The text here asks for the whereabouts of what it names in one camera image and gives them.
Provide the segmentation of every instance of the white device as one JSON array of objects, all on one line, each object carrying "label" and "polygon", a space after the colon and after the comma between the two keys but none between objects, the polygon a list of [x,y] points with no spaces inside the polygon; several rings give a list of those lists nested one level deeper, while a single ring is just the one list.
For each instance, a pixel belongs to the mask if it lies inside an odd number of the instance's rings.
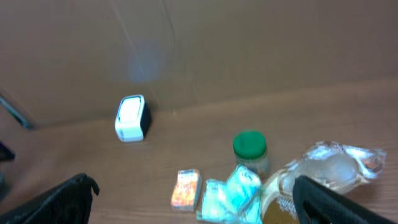
[{"label": "white device", "polygon": [[151,116],[144,96],[126,96],[120,102],[114,128],[123,142],[141,141],[149,129]]}]

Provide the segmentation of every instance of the green lid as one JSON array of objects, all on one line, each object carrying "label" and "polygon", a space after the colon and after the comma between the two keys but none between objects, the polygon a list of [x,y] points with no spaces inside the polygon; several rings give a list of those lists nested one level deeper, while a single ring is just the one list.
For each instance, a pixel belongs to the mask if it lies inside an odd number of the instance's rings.
[{"label": "green lid", "polygon": [[243,131],[234,139],[234,152],[242,159],[258,159],[267,153],[266,139],[259,131]]}]

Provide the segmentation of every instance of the brown table surface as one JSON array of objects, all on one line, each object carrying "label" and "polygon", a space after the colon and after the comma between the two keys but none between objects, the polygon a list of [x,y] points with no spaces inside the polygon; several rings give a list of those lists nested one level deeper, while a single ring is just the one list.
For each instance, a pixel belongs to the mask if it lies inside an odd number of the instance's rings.
[{"label": "brown table surface", "polygon": [[170,207],[182,169],[226,179],[235,167],[232,140],[246,128],[268,140],[271,172],[313,143],[330,139],[388,152],[383,174],[348,197],[398,222],[398,78],[296,90],[154,113],[140,143],[122,143],[114,118],[26,131],[0,111],[0,135],[16,151],[0,165],[11,185],[4,213],[67,178],[85,172],[101,189],[90,223],[196,223]]}]

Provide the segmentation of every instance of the wall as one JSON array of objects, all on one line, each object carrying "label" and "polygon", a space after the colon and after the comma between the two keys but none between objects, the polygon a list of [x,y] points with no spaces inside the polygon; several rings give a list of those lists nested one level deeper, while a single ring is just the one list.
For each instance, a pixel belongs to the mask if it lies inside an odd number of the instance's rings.
[{"label": "wall", "polygon": [[0,2],[0,93],[37,126],[396,75],[397,1]]}]

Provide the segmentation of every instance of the bottle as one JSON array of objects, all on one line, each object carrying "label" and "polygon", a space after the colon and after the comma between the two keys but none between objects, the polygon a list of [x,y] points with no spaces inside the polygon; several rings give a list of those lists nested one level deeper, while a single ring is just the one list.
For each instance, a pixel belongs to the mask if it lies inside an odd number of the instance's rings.
[{"label": "bottle", "polygon": [[269,171],[265,137],[255,130],[239,133],[233,143],[236,163],[246,166],[264,180]]}]

